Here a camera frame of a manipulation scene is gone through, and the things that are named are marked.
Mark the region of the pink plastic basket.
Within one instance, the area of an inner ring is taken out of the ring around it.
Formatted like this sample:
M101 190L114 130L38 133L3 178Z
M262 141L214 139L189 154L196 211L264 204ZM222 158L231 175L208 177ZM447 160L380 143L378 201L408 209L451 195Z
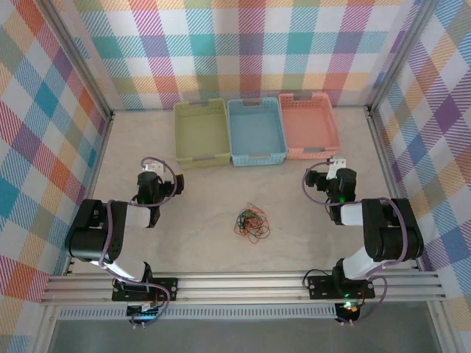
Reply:
M335 155L341 138L326 93L282 93L278 96L289 160L322 160Z

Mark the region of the blue plastic basket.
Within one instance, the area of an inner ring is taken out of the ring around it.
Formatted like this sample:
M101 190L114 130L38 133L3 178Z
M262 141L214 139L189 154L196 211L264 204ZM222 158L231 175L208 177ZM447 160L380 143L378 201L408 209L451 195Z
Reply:
M285 160L288 148L278 99L229 100L227 113L233 165L277 165Z

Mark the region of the aluminium side rail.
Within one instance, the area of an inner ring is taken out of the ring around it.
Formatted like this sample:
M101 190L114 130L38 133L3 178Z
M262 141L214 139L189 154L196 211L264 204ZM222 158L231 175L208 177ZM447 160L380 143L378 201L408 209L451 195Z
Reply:
M390 199L399 198L400 194L399 194L398 186L394 180L392 168L389 165L389 159L386 153L386 147L383 141L381 140L379 129L375 120L375 114L372 113L368 107L364 108L364 114L366 117L366 121L368 123L369 131L372 136L373 143L375 145L376 153L378 155L379 163L381 166L381 170L383 172L383 178L386 183L389 198Z
M99 173L100 173L100 170L101 170L101 167L102 167L103 159L104 159L104 156L105 156L105 151L106 151L107 144L108 144L108 141L109 141L109 138L110 138L110 133L111 133L111 130L113 128L113 122L114 122L115 116L116 116L115 112L111 111L110 117L108 118L106 126L105 126L103 139L102 139L101 145L99 147L99 153L98 153L98 156L96 158L95 166L93 168L91 183L89 184L87 192L85 194L85 196L88 199L90 199L93 196L94 191L96 189L96 183L97 183L97 180L99 178ZM65 263L64 263L63 271L62 271L61 275L62 276L67 276L68 274L71 274L71 272L72 272L71 267L72 267L73 264L74 264L74 261L72 260L72 257L69 254L67 254L66 258L65 258Z

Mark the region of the aluminium upright post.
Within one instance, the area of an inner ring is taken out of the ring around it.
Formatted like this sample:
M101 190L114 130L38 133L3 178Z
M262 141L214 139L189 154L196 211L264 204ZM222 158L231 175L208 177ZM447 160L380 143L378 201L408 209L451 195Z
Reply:
M48 21L63 45L65 53L68 55L73 66L78 70L78 74L89 89L90 95L94 102L97 103L100 112L110 120L113 117L113 110L108 105L105 95L100 90L98 82L95 80L88 64L80 54L72 35L60 17L60 13L55 9L52 0L38 0L38 3L43 7L43 11L48 16Z
M392 63L385 73L382 81L375 91L372 101L366 106L370 113L379 109L380 104L386 98L392 88L392 85L398 77L402 67L405 65L409 55L416 46L420 35L428 24L430 17L437 8L439 0L421 0L417 14L411 19L411 25L404 34L403 39L398 46L397 53L392 58Z

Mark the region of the green terminal controller board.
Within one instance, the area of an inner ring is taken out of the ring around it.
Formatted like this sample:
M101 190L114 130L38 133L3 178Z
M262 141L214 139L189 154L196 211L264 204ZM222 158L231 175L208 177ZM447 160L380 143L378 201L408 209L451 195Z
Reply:
M162 305L156 302L128 305L126 316L134 321L149 321L159 313L161 307Z

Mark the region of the green plastic basket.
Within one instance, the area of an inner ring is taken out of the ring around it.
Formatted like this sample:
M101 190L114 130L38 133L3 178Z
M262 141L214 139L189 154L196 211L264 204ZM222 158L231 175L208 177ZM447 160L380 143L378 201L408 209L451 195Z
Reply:
M206 168L230 163L226 105L223 99L174 105L175 156L181 168Z

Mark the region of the small lit controller board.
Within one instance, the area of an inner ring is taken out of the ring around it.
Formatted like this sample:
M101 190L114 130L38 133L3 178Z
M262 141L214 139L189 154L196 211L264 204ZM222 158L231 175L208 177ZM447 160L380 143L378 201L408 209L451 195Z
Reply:
M340 324L350 323L351 321L357 321L360 317L361 308L352 302L345 302L336 304L336 320Z

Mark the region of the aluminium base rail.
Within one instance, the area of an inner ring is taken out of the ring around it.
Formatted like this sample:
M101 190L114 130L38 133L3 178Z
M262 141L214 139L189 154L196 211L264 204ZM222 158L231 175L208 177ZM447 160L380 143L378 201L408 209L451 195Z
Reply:
M325 276L311 273L310 276ZM304 272L162 273L157 278L178 279L173 304L297 304L376 302L431 302L445 300L445 290L435 272L416 269L378 272L372 284L374 299L314 299ZM71 274L52 277L42 305L118 304L111 300L113 283L106 274ZM129 305L150 302L123 302Z

